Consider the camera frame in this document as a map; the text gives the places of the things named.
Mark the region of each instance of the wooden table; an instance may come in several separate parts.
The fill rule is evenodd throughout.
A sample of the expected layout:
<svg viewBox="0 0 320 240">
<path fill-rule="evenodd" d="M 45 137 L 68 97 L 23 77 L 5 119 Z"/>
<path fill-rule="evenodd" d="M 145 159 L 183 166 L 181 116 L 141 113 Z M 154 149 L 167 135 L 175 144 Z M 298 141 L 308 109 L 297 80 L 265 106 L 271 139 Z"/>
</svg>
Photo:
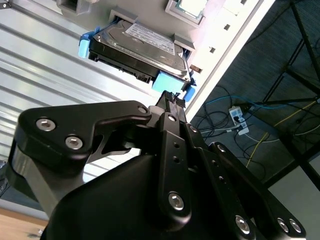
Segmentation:
<svg viewBox="0 0 320 240">
<path fill-rule="evenodd" d="M 0 240 L 40 239 L 47 221 L 0 208 Z"/>
</svg>

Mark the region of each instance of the metal rod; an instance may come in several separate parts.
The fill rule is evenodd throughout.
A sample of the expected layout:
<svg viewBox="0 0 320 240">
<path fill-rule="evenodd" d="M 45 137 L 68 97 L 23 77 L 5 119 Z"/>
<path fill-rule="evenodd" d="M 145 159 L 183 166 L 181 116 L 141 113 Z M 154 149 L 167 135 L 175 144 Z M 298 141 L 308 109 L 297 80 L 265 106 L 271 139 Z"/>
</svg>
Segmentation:
<svg viewBox="0 0 320 240">
<path fill-rule="evenodd" d="M 270 188 L 272 185 L 274 185 L 276 182 L 278 182 L 280 179 L 291 173 L 293 170 L 295 170 L 299 166 L 299 163 L 297 161 L 292 161 L 289 165 L 285 166 L 283 169 L 281 169 L 279 172 L 277 172 L 275 175 L 270 177 L 265 183 L 264 186 L 266 188 Z"/>
<path fill-rule="evenodd" d="M 277 101 L 257 101 L 254 102 L 254 104 L 257 105 L 276 105 L 276 104 L 293 104 L 293 103 L 305 103 L 305 102 L 313 102 L 316 101 L 316 97 L 311 97 L 311 98 L 298 98 L 298 99 L 286 99 L 286 100 L 277 100 Z M 239 103 L 237 106 L 243 106 L 243 105 L 252 105 L 252 103 Z"/>
<path fill-rule="evenodd" d="M 287 74 L 289 74 L 291 77 L 293 77 L 295 80 L 297 80 L 299 83 L 304 85 L 306 88 L 310 89 L 312 92 L 314 92 L 317 95 L 320 95 L 320 89 L 317 88 L 315 85 L 310 83 L 308 80 L 304 79 L 302 76 L 299 74 L 295 73 L 291 69 L 287 69 L 285 71 Z"/>
<path fill-rule="evenodd" d="M 299 56 L 301 50 L 304 48 L 305 42 L 304 39 L 302 38 L 300 40 L 300 42 L 298 43 L 298 45 L 296 46 L 291 58 L 288 61 L 288 66 L 291 66 L 292 64 L 294 64 L 294 62 L 296 61 L 297 57 Z"/>
<path fill-rule="evenodd" d="M 317 171 L 310 165 L 308 159 L 305 159 L 303 155 L 299 152 L 296 146 L 292 143 L 292 140 L 288 136 L 280 137 L 281 142 L 293 156 L 294 160 L 299 164 L 305 174 L 309 177 L 315 187 L 320 191 L 320 175 Z"/>
<path fill-rule="evenodd" d="M 271 86 L 270 90 L 268 91 L 268 93 L 265 95 L 263 102 L 268 101 L 272 94 L 275 92 L 275 90 L 277 89 L 277 87 L 279 86 L 279 84 L 281 83 L 281 81 L 284 79 L 283 73 L 281 73 L 278 78 L 275 80 L 275 82 L 273 83 L 273 85 Z"/>
<path fill-rule="evenodd" d="M 319 149 L 320 149 L 320 141 L 318 141 L 309 150 L 307 150 L 304 154 L 302 154 L 302 159 L 307 159 L 307 161 L 310 163 L 313 159 L 315 159 L 320 155 Z M 276 173 L 271 178 L 269 178 L 264 183 L 264 186 L 266 186 L 267 188 L 270 188 L 273 184 L 275 184 L 280 179 L 282 179 L 283 177 L 291 173 L 298 166 L 299 166 L 299 163 L 297 161 L 291 162 L 289 165 L 285 166 L 282 170 L 280 170 L 278 173 Z"/>
<path fill-rule="evenodd" d="M 304 25 L 300 19 L 300 16 L 299 16 L 299 13 L 298 13 L 298 10 L 295 6 L 295 4 L 293 2 L 291 2 L 291 9 L 293 11 L 293 14 L 294 14 L 294 18 L 296 20 L 296 23 L 300 29 L 300 32 L 301 32 L 301 35 L 302 35 L 302 38 L 304 40 L 304 44 L 305 44 L 305 47 L 309 53 L 309 56 L 311 58 L 311 61 L 312 61 L 312 65 L 313 65 L 313 68 L 315 70 L 315 73 L 318 77 L 318 80 L 320 81 L 320 67 L 317 63 L 317 58 L 314 54 L 314 51 L 312 50 L 312 47 L 311 47 L 311 44 L 310 44 L 310 41 L 309 41 L 309 38 L 308 38 L 308 35 L 305 31 L 305 28 L 304 28 Z"/>
<path fill-rule="evenodd" d="M 300 42 L 298 43 L 298 45 L 296 46 L 294 52 L 292 53 L 289 61 L 287 62 L 286 66 L 291 66 L 292 64 L 294 64 L 295 60 L 297 59 L 299 53 L 301 52 L 303 46 L 304 46 L 304 39 L 302 38 L 300 40 Z M 272 94 L 276 91 L 277 87 L 279 86 L 279 84 L 281 83 L 281 81 L 284 79 L 283 76 L 283 72 L 278 76 L 278 78 L 275 80 L 275 82 L 273 83 L 273 85 L 271 86 L 270 90 L 268 91 L 268 93 L 265 95 L 264 99 L 262 100 L 263 102 L 266 102 L 270 99 L 270 97 L 272 96 Z"/>
</svg>

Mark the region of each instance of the silver bolt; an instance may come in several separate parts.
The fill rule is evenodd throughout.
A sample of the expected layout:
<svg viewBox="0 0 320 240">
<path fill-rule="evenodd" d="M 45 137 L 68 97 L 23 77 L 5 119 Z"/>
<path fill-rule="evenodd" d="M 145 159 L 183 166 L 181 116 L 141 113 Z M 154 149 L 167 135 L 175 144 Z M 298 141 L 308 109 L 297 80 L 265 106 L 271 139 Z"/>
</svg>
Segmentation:
<svg viewBox="0 0 320 240">
<path fill-rule="evenodd" d="M 278 223 L 279 223 L 280 227 L 283 229 L 283 231 L 288 233 L 289 232 L 289 228 L 287 227 L 285 222 L 281 218 L 278 218 L 277 220 L 278 220 Z"/>
<path fill-rule="evenodd" d="M 139 107 L 138 107 L 138 110 L 139 110 L 141 113 L 143 113 L 143 114 L 146 114 L 146 113 L 147 113 L 147 110 L 146 110 L 144 107 L 142 107 L 142 106 L 139 106 Z"/>
<path fill-rule="evenodd" d="M 250 233 L 250 227 L 242 216 L 236 215 L 235 223 L 244 234 L 248 235 Z"/>
<path fill-rule="evenodd" d="M 78 150 L 83 146 L 83 142 L 76 136 L 69 136 L 65 140 L 65 144 L 68 148 Z"/>
<path fill-rule="evenodd" d="M 36 121 L 35 124 L 38 127 L 38 129 L 46 132 L 52 131 L 53 129 L 56 128 L 56 124 L 50 119 L 46 119 L 46 118 L 39 119 L 38 121 Z"/>
<path fill-rule="evenodd" d="M 221 145 L 217 145 L 216 146 L 221 152 L 223 152 L 223 153 L 225 153 L 226 152 L 226 150 L 224 149 L 224 147 L 223 146 L 221 146 Z"/>
<path fill-rule="evenodd" d="M 185 207 L 184 201 L 177 193 L 169 194 L 169 203 L 177 211 L 181 211 Z"/>
<path fill-rule="evenodd" d="M 294 220 L 290 219 L 290 224 L 294 228 L 294 230 L 296 230 L 298 233 L 301 233 L 301 228 Z"/>
<path fill-rule="evenodd" d="M 171 115 L 169 115 L 168 118 L 169 118 L 171 121 L 173 121 L 173 122 L 176 121 L 176 119 L 175 119 L 173 116 L 171 116 Z"/>
<path fill-rule="evenodd" d="M 194 126 L 192 126 L 192 125 L 190 125 L 190 129 L 193 131 L 193 132 L 197 132 L 197 129 L 194 127 Z"/>
</svg>

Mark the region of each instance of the hard disk drive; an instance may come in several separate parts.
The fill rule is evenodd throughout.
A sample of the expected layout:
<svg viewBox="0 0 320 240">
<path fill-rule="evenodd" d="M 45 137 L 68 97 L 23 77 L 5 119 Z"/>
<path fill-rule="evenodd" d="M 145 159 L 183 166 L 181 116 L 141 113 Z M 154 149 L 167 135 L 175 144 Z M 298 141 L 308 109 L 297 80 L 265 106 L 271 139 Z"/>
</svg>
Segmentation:
<svg viewBox="0 0 320 240">
<path fill-rule="evenodd" d="M 190 82 L 184 49 L 140 24 L 121 19 L 93 36 L 89 59 L 102 61 L 148 83 L 164 72 Z"/>
</svg>

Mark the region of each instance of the yellow cable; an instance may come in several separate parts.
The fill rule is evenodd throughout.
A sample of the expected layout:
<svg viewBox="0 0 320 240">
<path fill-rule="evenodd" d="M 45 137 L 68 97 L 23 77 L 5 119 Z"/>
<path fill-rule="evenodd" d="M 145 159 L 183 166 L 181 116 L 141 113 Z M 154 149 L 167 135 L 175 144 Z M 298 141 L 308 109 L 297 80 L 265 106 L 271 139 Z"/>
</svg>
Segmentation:
<svg viewBox="0 0 320 240">
<path fill-rule="evenodd" d="M 287 116 L 286 118 L 284 118 L 284 119 L 282 119 L 281 121 L 277 122 L 277 123 L 276 123 L 275 125 L 273 125 L 273 126 L 274 126 L 274 127 L 278 126 L 279 124 L 283 123 L 284 121 L 292 118 L 292 117 L 293 117 L 294 115 L 296 115 L 297 113 L 301 112 L 303 109 L 306 109 L 306 108 L 310 107 L 311 105 L 313 105 L 313 104 L 315 104 L 315 103 L 316 103 L 316 101 L 313 101 L 313 102 L 310 103 L 309 105 L 303 107 L 302 109 L 299 109 L 298 111 L 295 111 L 295 112 L 292 113 L 290 116 Z M 247 163 L 246 166 L 245 166 L 246 168 L 248 167 L 249 163 L 251 162 L 251 159 L 253 158 L 253 156 L 254 156 L 254 154 L 255 154 L 258 146 L 260 145 L 260 143 L 262 143 L 262 141 L 263 141 L 264 138 L 267 136 L 267 134 L 268 134 L 268 133 L 266 132 L 266 133 L 263 135 L 263 137 L 261 138 L 261 140 L 255 145 L 255 148 L 254 148 L 253 152 L 251 153 L 251 156 L 250 156 L 250 158 L 249 158 L 249 161 L 248 161 L 248 163 Z"/>
</svg>

